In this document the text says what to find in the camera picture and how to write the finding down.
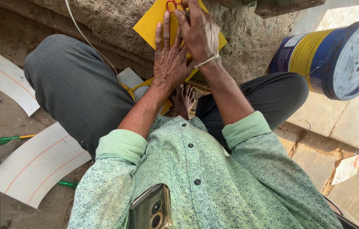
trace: bucket lid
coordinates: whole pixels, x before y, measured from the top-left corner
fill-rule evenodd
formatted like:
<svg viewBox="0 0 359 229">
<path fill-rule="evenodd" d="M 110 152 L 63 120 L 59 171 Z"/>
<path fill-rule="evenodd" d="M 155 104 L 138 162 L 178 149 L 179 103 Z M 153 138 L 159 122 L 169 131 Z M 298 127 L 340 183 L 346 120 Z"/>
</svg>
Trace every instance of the bucket lid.
<svg viewBox="0 0 359 229">
<path fill-rule="evenodd" d="M 328 94 L 336 100 L 353 99 L 359 95 L 359 22 L 347 27 L 332 51 L 327 65 L 331 67 L 326 77 Z"/>
</svg>

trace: green printed shirt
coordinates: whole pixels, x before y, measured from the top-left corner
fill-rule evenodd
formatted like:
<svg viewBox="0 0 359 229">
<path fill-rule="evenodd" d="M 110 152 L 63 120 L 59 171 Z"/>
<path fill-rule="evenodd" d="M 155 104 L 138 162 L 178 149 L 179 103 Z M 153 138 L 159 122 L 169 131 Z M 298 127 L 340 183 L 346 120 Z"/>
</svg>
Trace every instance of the green printed shirt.
<svg viewBox="0 0 359 229">
<path fill-rule="evenodd" d="M 76 189 L 68 228 L 126 228 L 130 203 L 158 183 L 170 189 L 176 229 L 341 228 L 260 112 L 222 132 L 232 155 L 198 118 L 158 116 L 147 141 L 113 130 Z"/>
</svg>

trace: shirt sleeve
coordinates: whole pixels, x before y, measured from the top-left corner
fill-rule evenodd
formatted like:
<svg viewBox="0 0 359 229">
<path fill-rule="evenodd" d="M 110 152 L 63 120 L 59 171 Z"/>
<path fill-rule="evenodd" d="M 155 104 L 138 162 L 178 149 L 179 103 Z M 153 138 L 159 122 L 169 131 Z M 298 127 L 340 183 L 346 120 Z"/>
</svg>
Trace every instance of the shirt sleeve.
<svg viewBox="0 0 359 229">
<path fill-rule="evenodd" d="M 124 228 L 136 168 L 121 158 L 97 160 L 76 188 L 68 229 Z"/>
<path fill-rule="evenodd" d="M 145 153 L 147 141 L 130 130 L 113 130 L 99 139 L 96 161 L 104 158 L 121 158 L 138 165 Z"/>
<path fill-rule="evenodd" d="M 306 172 L 288 157 L 277 135 L 269 131 L 263 115 L 258 111 L 251 115 L 223 128 L 232 158 L 263 184 L 304 228 L 342 228 Z"/>
</svg>

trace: phone camera lens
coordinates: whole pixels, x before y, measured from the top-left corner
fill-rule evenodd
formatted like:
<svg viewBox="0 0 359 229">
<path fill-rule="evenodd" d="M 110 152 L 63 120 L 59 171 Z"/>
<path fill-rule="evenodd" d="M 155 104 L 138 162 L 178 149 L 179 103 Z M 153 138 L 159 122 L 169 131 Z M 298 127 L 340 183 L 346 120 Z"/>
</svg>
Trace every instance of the phone camera lens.
<svg viewBox="0 0 359 229">
<path fill-rule="evenodd" d="M 161 200 L 157 200 L 152 206 L 152 214 L 154 215 L 155 213 L 157 213 L 157 211 L 160 210 L 160 207 L 161 207 Z"/>
<path fill-rule="evenodd" d="M 156 215 L 152 221 L 152 228 L 156 228 L 160 224 L 160 220 L 161 220 L 160 215 Z"/>
</svg>

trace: man's left hand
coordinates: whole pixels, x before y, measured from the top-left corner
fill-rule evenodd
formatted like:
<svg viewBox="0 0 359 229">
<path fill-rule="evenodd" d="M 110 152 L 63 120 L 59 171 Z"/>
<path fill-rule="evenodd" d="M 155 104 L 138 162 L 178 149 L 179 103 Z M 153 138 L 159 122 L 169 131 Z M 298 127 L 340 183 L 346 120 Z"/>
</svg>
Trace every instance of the man's left hand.
<svg viewBox="0 0 359 229">
<path fill-rule="evenodd" d="M 181 49 L 182 34 L 178 26 L 174 44 L 170 45 L 170 18 L 168 11 L 164 13 L 164 35 L 161 42 L 162 24 L 156 29 L 156 55 L 154 58 L 154 80 L 151 86 L 164 90 L 166 95 L 184 82 L 194 69 L 194 62 L 186 64 L 187 50 Z"/>
</svg>

